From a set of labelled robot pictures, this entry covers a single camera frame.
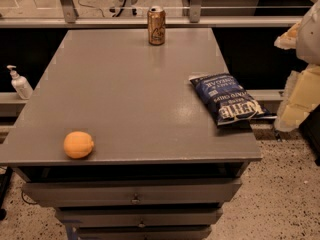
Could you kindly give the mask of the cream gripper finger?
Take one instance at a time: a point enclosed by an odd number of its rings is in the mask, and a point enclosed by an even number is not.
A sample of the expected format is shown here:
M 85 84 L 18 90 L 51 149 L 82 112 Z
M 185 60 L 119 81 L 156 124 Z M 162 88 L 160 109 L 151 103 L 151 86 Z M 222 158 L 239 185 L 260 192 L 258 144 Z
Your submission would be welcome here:
M 297 32 L 300 27 L 300 22 L 294 24 L 281 36 L 278 36 L 274 42 L 277 48 L 288 50 L 296 48 Z
M 292 71 L 277 111 L 275 129 L 290 132 L 298 128 L 319 104 L 320 66 L 309 64 L 302 72 Z

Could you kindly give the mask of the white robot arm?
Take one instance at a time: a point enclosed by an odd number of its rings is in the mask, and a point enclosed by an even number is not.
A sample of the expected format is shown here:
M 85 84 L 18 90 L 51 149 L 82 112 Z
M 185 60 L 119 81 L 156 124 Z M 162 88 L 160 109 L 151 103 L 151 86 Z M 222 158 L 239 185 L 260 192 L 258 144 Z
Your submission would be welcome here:
M 320 0 L 274 45 L 295 49 L 297 58 L 307 63 L 303 71 L 290 73 L 274 122 L 276 130 L 290 132 L 320 105 Z

